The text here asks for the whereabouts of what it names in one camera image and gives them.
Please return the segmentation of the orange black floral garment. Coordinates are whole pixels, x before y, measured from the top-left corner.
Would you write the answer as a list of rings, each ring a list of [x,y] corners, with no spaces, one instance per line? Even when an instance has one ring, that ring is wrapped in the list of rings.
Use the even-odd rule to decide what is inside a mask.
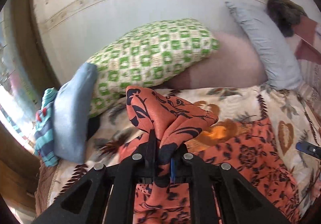
[[[291,222],[299,221],[298,186],[278,155],[271,121],[265,114],[252,122],[220,121],[214,105],[190,103],[148,88],[128,87],[129,120],[142,134],[119,148],[120,159],[132,155],[155,132],[156,174],[169,177],[170,158],[185,144],[209,164],[229,163]]]

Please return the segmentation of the mauve quilted bed sheet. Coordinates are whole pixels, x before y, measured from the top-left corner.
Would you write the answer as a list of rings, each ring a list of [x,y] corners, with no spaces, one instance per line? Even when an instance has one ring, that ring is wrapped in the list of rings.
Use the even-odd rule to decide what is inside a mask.
[[[168,89],[246,88],[265,83],[264,66],[248,37],[215,32],[219,49],[163,83]]]

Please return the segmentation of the green white patterned pillow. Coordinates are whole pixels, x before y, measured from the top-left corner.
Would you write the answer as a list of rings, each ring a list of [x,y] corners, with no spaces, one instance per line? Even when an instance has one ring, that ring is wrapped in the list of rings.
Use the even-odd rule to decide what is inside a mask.
[[[156,21],[132,29],[88,59],[98,72],[89,115],[105,112],[129,85],[160,85],[218,49],[213,33],[193,18]]]

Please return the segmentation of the light blue folded cloth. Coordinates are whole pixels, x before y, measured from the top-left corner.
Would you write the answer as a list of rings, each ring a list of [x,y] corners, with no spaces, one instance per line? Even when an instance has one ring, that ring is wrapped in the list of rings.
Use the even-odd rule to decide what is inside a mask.
[[[58,91],[53,104],[54,154],[83,164],[86,134],[97,66],[84,63]]]

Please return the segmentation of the dark furry cushion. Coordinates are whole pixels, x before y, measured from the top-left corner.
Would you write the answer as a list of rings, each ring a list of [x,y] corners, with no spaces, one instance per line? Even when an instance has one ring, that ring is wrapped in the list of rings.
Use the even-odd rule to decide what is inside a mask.
[[[300,24],[301,16],[307,16],[304,9],[291,0],[268,0],[266,12],[284,37],[292,37],[293,26]]]

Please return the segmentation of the teal navy striped garment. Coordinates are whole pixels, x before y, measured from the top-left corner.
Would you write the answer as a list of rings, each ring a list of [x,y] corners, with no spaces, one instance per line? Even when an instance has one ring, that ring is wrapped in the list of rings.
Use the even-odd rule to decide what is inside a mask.
[[[35,114],[35,154],[40,156],[46,167],[56,166],[58,157],[54,154],[53,104],[58,91],[55,88],[45,90],[41,109]]]

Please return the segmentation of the cream leaf-pattern fleece blanket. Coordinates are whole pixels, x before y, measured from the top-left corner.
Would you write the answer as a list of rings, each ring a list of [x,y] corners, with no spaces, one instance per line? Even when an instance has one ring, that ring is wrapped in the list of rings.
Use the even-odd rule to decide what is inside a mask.
[[[314,202],[318,187],[319,160],[296,149],[299,141],[320,145],[320,125],[309,105],[296,91],[277,91],[266,85],[250,88],[202,88],[175,91],[156,89],[163,96],[177,96],[190,103],[214,105],[220,121],[252,122],[269,117],[279,157],[298,186],[299,220]],[[53,176],[47,204],[51,205],[97,163],[120,163],[119,148],[142,134],[127,113],[126,99],[120,98],[101,116],[100,128],[87,143],[83,164],[61,160]]]

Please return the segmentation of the pale blue pillow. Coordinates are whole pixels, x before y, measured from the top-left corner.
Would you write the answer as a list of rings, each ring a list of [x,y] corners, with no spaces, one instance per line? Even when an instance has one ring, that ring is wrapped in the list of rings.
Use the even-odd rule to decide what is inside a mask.
[[[294,90],[303,81],[299,63],[277,25],[261,8],[246,3],[225,2],[234,20],[254,46],[276,90]]]

